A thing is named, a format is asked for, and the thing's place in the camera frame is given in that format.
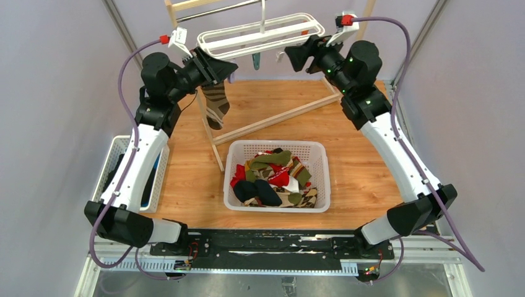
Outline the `brown striped sock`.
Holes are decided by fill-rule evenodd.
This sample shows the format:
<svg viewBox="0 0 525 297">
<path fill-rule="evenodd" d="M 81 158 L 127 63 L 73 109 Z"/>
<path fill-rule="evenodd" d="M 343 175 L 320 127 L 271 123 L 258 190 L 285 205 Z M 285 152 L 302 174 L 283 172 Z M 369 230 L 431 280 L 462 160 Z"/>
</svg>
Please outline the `brown striped sock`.
<svg viewBox="0 0 525 297">
<path fill-rule="evenodd" d="M 223 129 L 223 118 L 230 109 L 224 82 L 203 86 L 201 90 L 206 100 L 206 119 L 209 127 L 213 130 Z"/>
</svg>

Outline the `white plastic clip hanger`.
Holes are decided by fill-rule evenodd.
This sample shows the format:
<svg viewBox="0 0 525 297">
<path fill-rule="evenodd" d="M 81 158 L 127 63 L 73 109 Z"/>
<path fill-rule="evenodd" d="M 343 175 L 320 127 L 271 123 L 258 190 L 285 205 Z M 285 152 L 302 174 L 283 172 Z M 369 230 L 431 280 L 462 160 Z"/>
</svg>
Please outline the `white plastic clip hanger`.
<svg viewBox="0 0 525 297">
<path fill-rule="evenodd" d="M 263 1 L 261 20 L 200 33 L 197 45 L 213 58 L 229 61 L 298 45 L 312 35 L 324 34 L 325 28 L 321 23 L 304 12 L 268 19 L 266 2 Z"/>
</svg>

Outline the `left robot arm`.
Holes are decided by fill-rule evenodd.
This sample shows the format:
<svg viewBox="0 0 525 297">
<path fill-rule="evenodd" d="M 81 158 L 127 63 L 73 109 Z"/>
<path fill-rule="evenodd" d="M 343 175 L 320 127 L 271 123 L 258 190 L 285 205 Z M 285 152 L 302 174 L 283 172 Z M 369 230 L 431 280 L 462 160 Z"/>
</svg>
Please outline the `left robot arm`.
<svg viewBox="0 0 525 297">
<path fill-rule="evenodd" d="M 175 255 L 190 247 L 188 227 L 139 213 L 145 186 L 154 164 L 167 145 L 181 114 L 179 101 L 197 88 L 223 82 L 238 66 L 195 48 L 183 66 L 156 52 L 142 62 L 140 105 L 132 116 L 133 132 L 124 157 L 99 202 L 87 202 L 84 213 L 93 229 L 90 248 L 99 236 L 134 248 L 166 243 Z"/>
</svg>

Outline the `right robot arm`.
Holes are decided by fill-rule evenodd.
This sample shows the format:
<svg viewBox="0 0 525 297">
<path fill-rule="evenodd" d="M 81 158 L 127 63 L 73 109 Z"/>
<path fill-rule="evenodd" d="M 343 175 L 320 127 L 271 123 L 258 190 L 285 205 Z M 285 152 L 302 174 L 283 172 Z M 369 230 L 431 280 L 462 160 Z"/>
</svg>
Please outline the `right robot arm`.
<svg viewBox="0 0 525 297">
<path fill-rule="evenodd" d="M 364 258 L 377 252 L 379 244 L 398 236 L 409 236 L 441 218 L 458 193 L 452 184 L 442 184 L 424 165 L 398 121 L 392 118 L 392 105 L 375 86 L 382 60 L 376 45 L 360 40 L 352 44 L 347 56 L 341 46 L 328 45 L 328 38 L 310 36 L 302 45 L 284 49 L 293 70 L 306 68 L 309 74 L 321 72 L 341 92 L 341 107 L 374 146 L 397 184 L 402 203 L 385 215 L 355 230 L 354 250 Z"/>
</svg>

